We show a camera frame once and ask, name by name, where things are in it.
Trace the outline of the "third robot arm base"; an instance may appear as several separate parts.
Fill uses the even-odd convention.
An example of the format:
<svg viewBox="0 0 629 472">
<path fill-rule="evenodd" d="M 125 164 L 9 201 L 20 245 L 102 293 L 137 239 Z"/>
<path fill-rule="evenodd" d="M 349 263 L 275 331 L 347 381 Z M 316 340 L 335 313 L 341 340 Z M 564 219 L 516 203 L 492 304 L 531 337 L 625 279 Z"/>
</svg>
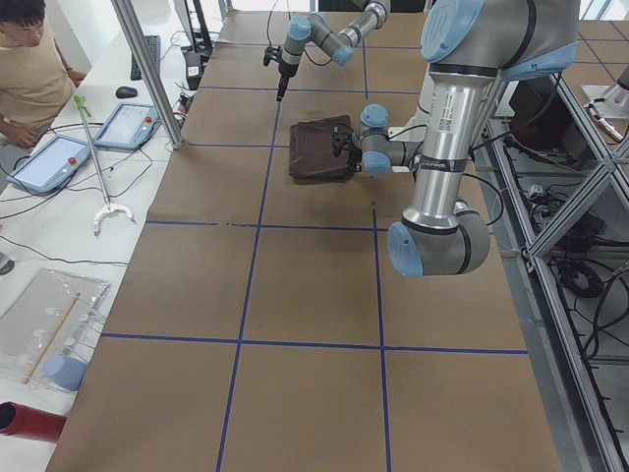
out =
<svg viewBox="0 0 629 472">
<path fill-rule="evenodd" d="M 599 122 L 628 120 L 628 68 L 611 86 L 583 85 L 588 98 L 586 108 Z"/>
</svg>

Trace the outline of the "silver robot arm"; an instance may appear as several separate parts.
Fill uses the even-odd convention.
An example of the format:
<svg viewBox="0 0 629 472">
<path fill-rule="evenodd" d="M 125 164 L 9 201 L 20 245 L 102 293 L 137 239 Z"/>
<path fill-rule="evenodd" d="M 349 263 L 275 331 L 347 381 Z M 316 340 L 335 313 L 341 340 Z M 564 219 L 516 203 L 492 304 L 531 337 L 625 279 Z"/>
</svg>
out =
<svg viewBox="0 0 629 472">
<path fill-rule="evenodd" d="M 288 24 L 284 43 L 268 46 L 264 51 L 263 65 L 278 63 L 280 79 L 276 100 L 281 102 L 289 81 L 297 75 L 308 43 L 315 44 L 332 62 L 345 66 L 354 55 L 355 47 L 373 30 L 385 24 L 391 11 L 389 1 L 365 1 L 363 12 L 352 23 L 335 32 L 323 13 L 296 15 Z"/>
<path fill-rule="evenodd" d="M 433 82 L 420 153 L 384 134 L 388 115 L 367 111 L 354 142 L 372 176 L 416 165 L 412 201 L 387 233 L 389 259 L 409 277 L 455 275 L 478 268 L 489 251 L 479 213 L 459 197 L 484 89 L 566 69 L 577 49 L 577 1 L 439 1 L 429 11 L 421 52 Z"/>
</svg>

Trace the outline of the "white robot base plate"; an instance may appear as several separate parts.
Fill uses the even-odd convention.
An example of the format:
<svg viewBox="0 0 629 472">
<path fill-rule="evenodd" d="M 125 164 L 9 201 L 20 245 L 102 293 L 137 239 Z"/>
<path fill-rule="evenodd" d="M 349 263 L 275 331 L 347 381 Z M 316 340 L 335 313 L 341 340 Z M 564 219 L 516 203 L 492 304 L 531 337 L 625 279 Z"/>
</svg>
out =
<svg viewBox="0 0 629 472">
<path fill-rule="evenodd" d="M 390 140 L 413 141 L 413 136 L 416 134 L 416 131 L 417 128 L 415 126 L 390 127 L 387 130 L 387 134 Z"/>
</svg>

